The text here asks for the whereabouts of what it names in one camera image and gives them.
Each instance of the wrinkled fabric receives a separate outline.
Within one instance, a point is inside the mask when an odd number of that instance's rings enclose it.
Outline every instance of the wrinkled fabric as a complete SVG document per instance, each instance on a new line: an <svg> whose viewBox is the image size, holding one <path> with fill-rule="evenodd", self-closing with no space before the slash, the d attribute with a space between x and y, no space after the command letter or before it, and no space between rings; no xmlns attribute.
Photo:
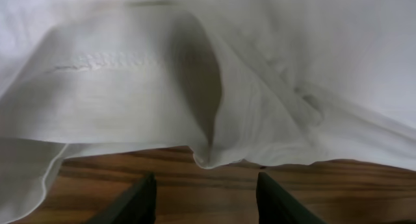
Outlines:
<svg viewBox="0 0 416 224"><path fill-rule="evenodd" d="M77 156L416 169L415 0L0 2L0 223Z"/></svg>

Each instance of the white fabric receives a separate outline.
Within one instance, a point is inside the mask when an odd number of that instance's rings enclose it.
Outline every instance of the white fabric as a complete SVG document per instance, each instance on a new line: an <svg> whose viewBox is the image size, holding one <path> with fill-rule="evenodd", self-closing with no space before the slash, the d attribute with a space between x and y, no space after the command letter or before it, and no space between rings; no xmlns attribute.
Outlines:
<svg viewBox="0 0 416 224"><path fill-rule="evenodd" d="M0 223L63 158L416 169L416 0L0 0Z"/></svg>

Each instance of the wooden surface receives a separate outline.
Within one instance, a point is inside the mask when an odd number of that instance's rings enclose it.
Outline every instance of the wooden surface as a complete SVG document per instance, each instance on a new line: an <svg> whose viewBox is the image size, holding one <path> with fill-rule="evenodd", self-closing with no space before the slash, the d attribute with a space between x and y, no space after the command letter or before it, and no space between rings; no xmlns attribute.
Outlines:
<svg viewBox="0 0 416 224"><path fill-rule="evenodd" d="M158 224L258 223L259 171L328 223L416 219L413 171L350 160L265 169L241 162L205 170L187 147L176 147L66 160L44 203L15 223L82 223L147 171L158 182Z"/></svg>

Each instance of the white cloth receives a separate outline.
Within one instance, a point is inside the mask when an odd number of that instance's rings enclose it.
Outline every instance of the white cloth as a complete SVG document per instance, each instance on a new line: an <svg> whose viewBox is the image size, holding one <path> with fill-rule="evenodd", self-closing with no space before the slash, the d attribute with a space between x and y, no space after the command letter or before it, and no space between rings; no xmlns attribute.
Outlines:
<svg viewBox="0 0 416 224"><path fill-rule="evenodd" d="M0 0L0 223L63 158L416 169L415 0Z"/></svg>

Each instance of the brown wood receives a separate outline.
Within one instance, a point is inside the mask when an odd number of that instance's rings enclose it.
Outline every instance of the brown wood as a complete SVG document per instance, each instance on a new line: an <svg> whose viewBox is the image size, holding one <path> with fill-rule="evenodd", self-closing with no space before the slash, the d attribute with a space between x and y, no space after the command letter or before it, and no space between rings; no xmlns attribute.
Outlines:
<svg viewBox="0 0 416 224"><path fill-rule="evenodd" d="M328 223L416 219L416 172L351 160L260 169L201 169L187 147L66 160L47 199L15 224L78 224L153 171L158 224L258 223L255 183L266 171Z"/></svg>

